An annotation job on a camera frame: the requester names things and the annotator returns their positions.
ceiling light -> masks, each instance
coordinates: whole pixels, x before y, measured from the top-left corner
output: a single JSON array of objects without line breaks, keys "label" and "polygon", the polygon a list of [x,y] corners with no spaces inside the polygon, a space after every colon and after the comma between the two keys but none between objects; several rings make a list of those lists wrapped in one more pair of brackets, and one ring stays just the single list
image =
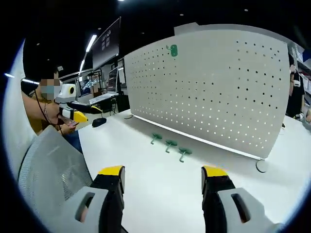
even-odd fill
[{"label": "ceiling light", "polygon": [[32,83],[32,84],[37,84],[39,85],[38,82],[34,82],[34,81],[31,81],[31,80],[28,80],[28,79],[22,79],[23,82],[27,82],[27,83]]},{"label": "ceiling light", "polygon": [[86,48],[86,52],[89,52],[89,50],[91,49],[95,39],[96,39],[97,35],[93,35],[88,43],[88,46]]},{"label": "ceiling light", "polygon": [[83,60],[83,61],[81,62],[81,65],[80,65],[80,72],[81,72],[81,70],[82,70],[82,68],[83,68],[83,66],[84,66],[84,62],[85,62],[85,60]]},{"label": "ceiling light", "polygon": [[6,77],[9,77],[9,78],[15,78],[13,75],[11,75],[11,74],[7,74],[7,73],[4,73],[4,75],[6,76]]}]

yellow shirt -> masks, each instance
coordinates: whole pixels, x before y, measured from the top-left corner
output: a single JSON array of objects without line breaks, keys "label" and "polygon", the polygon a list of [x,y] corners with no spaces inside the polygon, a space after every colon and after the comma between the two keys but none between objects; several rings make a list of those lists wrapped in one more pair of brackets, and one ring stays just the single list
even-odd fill
[{"label": "yellow shirt", "polygon": [[[42,97],[41,95],[37,95],[38,96],[38,101],[41,103],[52,103],[51,100],[47,100],[44,97]],[[34,119],[31,117],[28,117],[29,119],[29,123],[32,127],[32,129],[34,130],[34,132],[39,135],[46,127],[48,127],[48,125],[50,125],[47,121],[45,120],[39,120],[39,119]],[[59,126],[58,125],[54,125],[54,127],[56,128],[56,130],[59,130]]]}]

white pegboard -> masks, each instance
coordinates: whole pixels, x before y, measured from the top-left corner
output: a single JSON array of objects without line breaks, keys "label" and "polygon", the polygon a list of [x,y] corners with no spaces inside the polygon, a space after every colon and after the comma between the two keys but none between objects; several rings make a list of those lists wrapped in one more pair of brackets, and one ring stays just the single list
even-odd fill
[{"label": "white pegboard", "polygon": [[124,61],[133,114],[268,157],[289,95],[285,43],[258,33],[201,31],[157,41]]}]

green peg hook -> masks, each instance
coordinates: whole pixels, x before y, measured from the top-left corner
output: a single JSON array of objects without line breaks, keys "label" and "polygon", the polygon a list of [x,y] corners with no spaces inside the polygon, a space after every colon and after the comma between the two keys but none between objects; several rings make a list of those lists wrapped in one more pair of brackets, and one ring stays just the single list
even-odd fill
[{"label": "green peg hook", "polygon": [[158,134],[158,133],[152,133],[152,135],[154,136],[154,138],[152,139],[151,141],[151,144],[153,145],[154,144],[154,141],[156,139],[162,139],[162,135]]},{"label": "green peg hook", "polygon": [[187,148],[182,148],[182,147],[180,147],[179,150],[180,150],[180,153],[182,153],[179,161],[183,163],[184,161],[182,160],[182,158],[184,157],[184,155],[185,154],[192,154],[192,150],[187,149]]},{"label": "green peg hook", "polygon": [[166,142],[166,144],[168,144],[168,146],[167,146],[167,148],[166,148],[166,150],[165,150],[166,153],[170,153],[170,152],[168,151],[168,149],[170,148],[170,146],[173,146],[173,147],[177,146],[177,142],[176,142],[176,141],[173,141],[173,140],[166,140],[165,142]]}]

black mouse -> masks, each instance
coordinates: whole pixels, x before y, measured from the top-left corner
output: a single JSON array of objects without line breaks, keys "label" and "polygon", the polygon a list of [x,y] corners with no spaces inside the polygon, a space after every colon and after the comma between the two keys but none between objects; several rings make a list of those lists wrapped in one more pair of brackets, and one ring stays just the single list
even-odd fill
[{"label": "black mouse", "polygon": [[106,121],[107,121],[106,118],[97,118],[97,119],[93,120],[92,126],[93,126],[94,128],[96,128],[96,127],[98,127],[98,126],[101,126],[102,124],[105,124]]}]

